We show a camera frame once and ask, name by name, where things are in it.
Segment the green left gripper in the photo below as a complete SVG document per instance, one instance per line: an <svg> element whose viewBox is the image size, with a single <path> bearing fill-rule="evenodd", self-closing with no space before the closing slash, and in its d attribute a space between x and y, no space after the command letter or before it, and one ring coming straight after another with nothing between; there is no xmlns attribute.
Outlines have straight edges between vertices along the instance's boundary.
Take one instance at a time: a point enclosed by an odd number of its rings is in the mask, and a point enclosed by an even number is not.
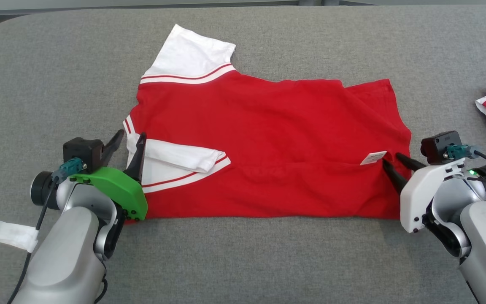
<svg viewBox="0 0 486 304"><path fill-rule="evenodd" d="M118 130L104 146L102 165L108 165L114 152L119 148L124 137L124 130ZM146 150L146 133L142 132L136 140L135 151L127 168L101 167L92 174L78 173L71 176L79 184L93 185L101 193L127 210L128 216L135 221L146 219L148 204L143 192L143 162Z"/></svg>

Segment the red white jersey shirt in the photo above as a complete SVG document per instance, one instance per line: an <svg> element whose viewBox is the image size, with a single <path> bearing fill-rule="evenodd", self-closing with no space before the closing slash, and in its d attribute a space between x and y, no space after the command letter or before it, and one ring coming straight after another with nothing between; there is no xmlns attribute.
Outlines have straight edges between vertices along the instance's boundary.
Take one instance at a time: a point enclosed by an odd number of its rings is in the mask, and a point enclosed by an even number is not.
<svg viewBox="0 0 486 304"><path fill-rule="evenodd" d="M147 218L399 219L382 164L409 154L389 79L268 81L235 69L235 44L174 25L123 121L146 134Z"/></svg>

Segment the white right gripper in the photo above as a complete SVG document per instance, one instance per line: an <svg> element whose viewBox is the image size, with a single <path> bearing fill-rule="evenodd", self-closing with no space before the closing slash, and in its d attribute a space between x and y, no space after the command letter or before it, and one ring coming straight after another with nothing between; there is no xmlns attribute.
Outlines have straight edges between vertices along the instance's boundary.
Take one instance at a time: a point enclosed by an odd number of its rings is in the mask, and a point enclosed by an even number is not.
<svg viewBox="0 0 486 304"><path fill-rule="evenodd" d="M412 233L424 228L423 216L427 208L440 224L457 210L480 200L477 188L463 175L464 163L428 166L402 153L397 159L415 171L407 181L387 160L382 167L400 194L400 221L405 231Z"/></svg>

